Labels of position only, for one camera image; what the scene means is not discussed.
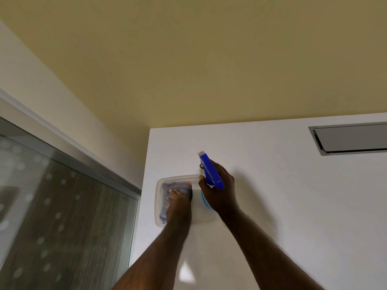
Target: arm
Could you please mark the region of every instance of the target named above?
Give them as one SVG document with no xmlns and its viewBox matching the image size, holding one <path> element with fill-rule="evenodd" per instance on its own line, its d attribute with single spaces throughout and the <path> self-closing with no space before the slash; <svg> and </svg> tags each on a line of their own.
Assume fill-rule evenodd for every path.
<svg viewBox="0 0 387 290">
<path fill-rule="evenodd" d="M 239 244 L 261 290 L 324 290 L 292 261 L 265 232 L 240 209 L 235 197 L 234 177 L 213 162 L 225 188 L 210 188 L 201 176 L 199 185 L 210 206 Z"/>
<path fill-rule="evenodd" d="M 167 225 L 113 290 L 172 290 L 177 263 L 191 225 L 191 203 L 179 190 L 170 191 Z"/>
</svg>

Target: hand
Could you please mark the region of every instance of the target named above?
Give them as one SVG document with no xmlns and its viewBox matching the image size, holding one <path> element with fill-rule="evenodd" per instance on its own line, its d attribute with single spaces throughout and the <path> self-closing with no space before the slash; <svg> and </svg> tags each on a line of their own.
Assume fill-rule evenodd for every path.
<svg viewBox="0 0 387 290">
<path fill-rule="evenodd" d="M 187 223 L 191 224 L 191 201 L 187 195 L 180 190 L 169 191 L 172 198 L 167 198 L 169 207 L 167 208 L 167 223 Z"/>
<path fill-rule="evenodd" d="M 239 210 L 235 197 L 235 180 L 225 168 L 212 160 L 211 162 L 222 178 L 225 187 L 222 190 L 218 190 L 216 187 L 210 188 L 206 184 L 206 178 L 203 175 L 199 176 L 199 185 L 208 204 L 223 218 Z"/>
</svg>

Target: clear plastic container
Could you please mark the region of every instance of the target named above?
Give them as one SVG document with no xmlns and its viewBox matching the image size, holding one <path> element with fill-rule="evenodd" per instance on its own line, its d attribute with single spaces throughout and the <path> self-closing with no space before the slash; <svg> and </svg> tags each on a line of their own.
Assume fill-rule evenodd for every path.
<svg viewBox="0 0 387 290">
<path fill-rule="evenodd" d="M 166 224 L 163 224 L 160 220 L 160 211 L 162 209 L 163 203 L 163 190 L 162 184 L 168 182 L 191 182 L 192 183 L 192 200 L 191 200 L 191 210 L 192 210 L 192 224 L 199 223 L 208 223 L 214 222 L 217 219 L 216 212 L 208 207 L 202 198 L 202 190 L 199 186 L 199 176 L 196 175 L 183 175 L 162 178 L 157 181 L 156 184 L 156 194 L 154 198 L 154 220 L 158 227 L 163 228 Z"/>
</svg>

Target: yellow ceiling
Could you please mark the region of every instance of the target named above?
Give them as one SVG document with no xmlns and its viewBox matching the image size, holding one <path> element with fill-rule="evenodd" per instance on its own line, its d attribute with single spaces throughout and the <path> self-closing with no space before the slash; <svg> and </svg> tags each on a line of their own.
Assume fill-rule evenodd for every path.
<svg viewBox="0 0 387 290">
<path fill-rule="evenodd" d="M 0 18 L 144 163 L 150 127 L 387 111 L 386 8 L 0 0 Z"/>
</svg>

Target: glass panel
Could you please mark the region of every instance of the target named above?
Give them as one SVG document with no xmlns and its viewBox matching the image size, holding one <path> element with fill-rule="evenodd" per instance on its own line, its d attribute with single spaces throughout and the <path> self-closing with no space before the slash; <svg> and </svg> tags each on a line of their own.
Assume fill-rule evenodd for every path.
<svg viewBox="0 0 387 290">
<path fill-rule="evenodd" d="M 110 289 L 128 266 L 136 205 L 0 136 L 0 289 Z"/>
</svg>

